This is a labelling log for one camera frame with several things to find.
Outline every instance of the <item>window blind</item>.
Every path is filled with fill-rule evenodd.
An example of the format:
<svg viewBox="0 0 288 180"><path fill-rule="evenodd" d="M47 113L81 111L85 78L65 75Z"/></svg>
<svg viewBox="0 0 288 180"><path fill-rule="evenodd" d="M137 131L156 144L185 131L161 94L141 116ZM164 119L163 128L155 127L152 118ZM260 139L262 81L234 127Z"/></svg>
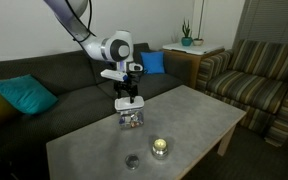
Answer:
<svg viewBox="0 0 288 180"><path fill-rule="evenodd" d="M245 0L234 46L240 39L288 44L288 0Z"/></svg>

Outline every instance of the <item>teal pillow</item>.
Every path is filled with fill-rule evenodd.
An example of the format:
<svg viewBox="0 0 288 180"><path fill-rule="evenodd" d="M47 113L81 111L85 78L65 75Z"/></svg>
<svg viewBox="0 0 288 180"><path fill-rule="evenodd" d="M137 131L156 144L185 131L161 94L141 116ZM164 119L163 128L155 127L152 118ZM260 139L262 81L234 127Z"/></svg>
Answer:
<svg viewBox="0 0 288 180"><path fill-rule="evenodd" d="M164 52L141 52L144 71L147 74L164 74Z"/></svg>
<svg viewBox="0 0 288 180"><path fill-rule="evenodd" d="M58 100L30 74L0 80L0 94L25 114L42 113Z"/></svg>

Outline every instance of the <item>lit candle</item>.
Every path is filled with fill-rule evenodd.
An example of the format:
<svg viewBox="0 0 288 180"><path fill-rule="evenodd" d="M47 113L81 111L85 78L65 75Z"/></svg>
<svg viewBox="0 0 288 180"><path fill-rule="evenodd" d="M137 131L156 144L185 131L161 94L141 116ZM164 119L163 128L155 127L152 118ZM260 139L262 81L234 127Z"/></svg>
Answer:
<svg viewBox="0 0 288 180"><path fill-rule="evenodd" d="M154 148L158 151L163 151L166 148L166 141L164 139L155 140Z"/></svg>

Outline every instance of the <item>floor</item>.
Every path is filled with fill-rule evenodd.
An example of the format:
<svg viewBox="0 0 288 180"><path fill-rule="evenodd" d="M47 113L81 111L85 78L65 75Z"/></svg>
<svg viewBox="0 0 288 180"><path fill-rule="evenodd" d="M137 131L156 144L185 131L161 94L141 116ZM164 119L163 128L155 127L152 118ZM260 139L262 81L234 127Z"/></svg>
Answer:
<svg viewBox="0 0 288 180"><path fill-rule="evenodd" d="M248 129L237 127L225 156L209 152L186 180L288 180L288 140L280 148Z"/></svg>

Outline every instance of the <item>candle holder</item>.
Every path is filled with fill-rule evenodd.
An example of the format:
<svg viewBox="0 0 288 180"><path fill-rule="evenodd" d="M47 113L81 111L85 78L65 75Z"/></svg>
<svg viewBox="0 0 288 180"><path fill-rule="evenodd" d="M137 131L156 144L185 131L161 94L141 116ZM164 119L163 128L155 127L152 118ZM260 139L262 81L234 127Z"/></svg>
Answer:
<svg viewBox="0 0 288 180"><path fill-rule="evenodd" d="M167 143L164 139L157 139L152 146L152 154L158 160L163 160L167 157Z"/></svg>

